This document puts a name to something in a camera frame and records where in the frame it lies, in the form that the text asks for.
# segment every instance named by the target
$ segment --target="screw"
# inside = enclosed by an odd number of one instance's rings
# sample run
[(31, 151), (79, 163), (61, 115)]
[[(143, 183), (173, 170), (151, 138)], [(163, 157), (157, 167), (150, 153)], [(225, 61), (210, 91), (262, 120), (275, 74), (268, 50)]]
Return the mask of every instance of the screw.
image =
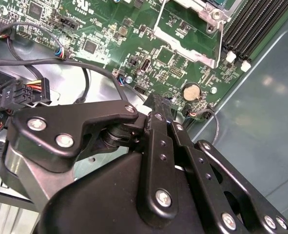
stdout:
[(134, 109), (132, 106), (125, 106), (125, 109), (128, 111), (128, 112), (131, 112), (131, 113), (134, 113)]
[(204, 148), (206, 148), (207, 150), (210, 150), (211, 147), (208, 143), (203, 143)]
[(28, 127), (34, 131), (42, 131), (46, 128), (44, 120), (39, 118), (32, 118), (27, 122)]
[(217, 93), (217, 88), (216, 87), (212, 87), (210, 90), (211, 94), (216, 94)]
[(69, 147), (73, 146), (74, 140), (69, 135), (60, 134), (56, 137), (56, 143), (60, 147), (69, 148)]
[(170, 198), (170, 195), (164, 191), (164, 190), (158, 190), (156, 193), (155, 193), (155, 198), (157, 199), (157, 202), (163, 206), (163, 207), (169, 207), (171, 206), (171, 198)]
[(219, 20), (221, 18), (221, 13), (219, 11), (215, 11), (212, 13), (212, 18), (215, 20)]
[(276, 229), (276, 224), (274, 223), (274, 220), (271, 219), (268, 215), (264, 216), (264, 219), (271, 228)]
[(228, 213), (222, 213), (222, 219), (226, 225), (231, 230), (236, 230), (236, 223), (233, 217)]
[(183, 131), (183, 130), (184, 130), (183, 126), (180, 125), (180, 124), (177, 124), (176, 126), (177, 126), (177, 129), (178, 129), (178, 130), (180, 130), (180, 131)]
[(286, 223), (279, 217), (276, 217), (277, 222), (280, 224), (280, 226), (282, 226), (283, 229), (288, 229)]
[(126, 78), (125, 78), (125, 82), (126, 82), (127, 84), (131, 84), (131, 83), (133, 82), (133, 78), (132, 78), (132, 77), (126, 77)]
[(158, 120), (162, 121), (163, 118), (162, 118), (162, 115), (161, 114), (155, 114), (154, 115)]

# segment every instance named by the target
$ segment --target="motherboard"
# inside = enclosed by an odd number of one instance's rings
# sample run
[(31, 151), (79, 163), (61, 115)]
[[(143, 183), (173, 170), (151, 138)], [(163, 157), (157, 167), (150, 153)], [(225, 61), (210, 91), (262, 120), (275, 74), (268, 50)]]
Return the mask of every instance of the motherboard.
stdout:
[[(161, 94), (186, 116), (214, 108), (288, 18), (288, 0), (165, 1), (0, 0), (0, 23), (35, 23), (69, 59)], [(16, 34), (54, 49), (37, 28)]]

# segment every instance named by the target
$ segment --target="ram slot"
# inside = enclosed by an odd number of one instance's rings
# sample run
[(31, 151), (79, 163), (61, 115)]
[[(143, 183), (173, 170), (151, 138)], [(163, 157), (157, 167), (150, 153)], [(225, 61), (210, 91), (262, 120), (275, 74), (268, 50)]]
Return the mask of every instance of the ram slot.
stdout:
[(234, 36), (237, 35), (242, 25), (245, 23), (245, 21), (248, 19), (249, 15), (253, 11), (253, 8), (255, 7), (256, 2), (248, 0), (245, 4), (245, 6), (241, 9), (239, 14), (236, 16), (236, 18), (232, 21), (231, 25), (227, 28), (225, 34), (224, 34), (224, 41), (226, 43), (230, 43), (230, 40)]
[(266, 9), (268, 8), (269, 4), (272, 1), (273, 0), (262, 0), (262, 2), (257, 6), (257, 9), (253, 12), (253, 14), (245, 23), (246, 25), (244, 25), (242, 30), (238, 33), (238, 35), (234, 38), (233, 42), (231, 43), (235, 51), (239, 51), (237, 47), (248, 36), (249, 32), (254, 28), (255, 24), (265, 13)]
[(273, 18), (266, 23), (266, 27), (260, 29), (258, 34), (252, 39), (250, 44), (245, 48), (246, 56), (251, 56), (256, 47), (261, 43), (261, 41), (266, 37), (270, 30), (275, 26), (283, 14), (288, 10), (288, 1), (284, 6), (281, 6), (278, 11), (275, 12)]
[(257, 24), (255, 25), (253, 30), (250, 32), (248, 37), (246, 37), (244, 39), (244, 41), (240, 44), (240, 46), (237, 47), (237, 49), (240, 52), (242, 52), (242, 53), (245, 52), (245, 48), (249, 44), (251, 44), (252, 39), (255, 38), (260, 33), (260, 30), (266, 28), (266, 23), (272, 18), (274, 13), (277, 12), (277, 10), (280, 9), (280, 7), (284, 3), (286, 3), (286, 0), (281, 0), (281, 2), (278, 5), (275, 3), (275, 1), (271, 3), (271, 6), (268, 8), (268, 10), (264, 14), (264, 16), (262, 18), (260, 18), (260, 20), (257, 22)]

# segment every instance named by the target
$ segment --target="yellow wire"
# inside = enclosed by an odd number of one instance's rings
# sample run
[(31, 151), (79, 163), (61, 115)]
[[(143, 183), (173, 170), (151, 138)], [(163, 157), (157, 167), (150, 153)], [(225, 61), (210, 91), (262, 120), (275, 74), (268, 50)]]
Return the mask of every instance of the yellow wire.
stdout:
[(41, 83), (41, 80), (35, 80), (35, 81), (29, 82), (27, 84), (39, 84), (39, 83)]

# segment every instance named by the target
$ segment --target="blue wire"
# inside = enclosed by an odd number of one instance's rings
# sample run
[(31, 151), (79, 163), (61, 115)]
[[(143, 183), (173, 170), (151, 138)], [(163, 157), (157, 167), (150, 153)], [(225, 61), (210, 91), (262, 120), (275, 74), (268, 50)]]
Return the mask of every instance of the blue wire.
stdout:
[(60, 54), (61, 54), (61, 48), (59, 49), (58, 52), (55, 53), (55, 55), (58, 56), (58, 55), (60, 55)]

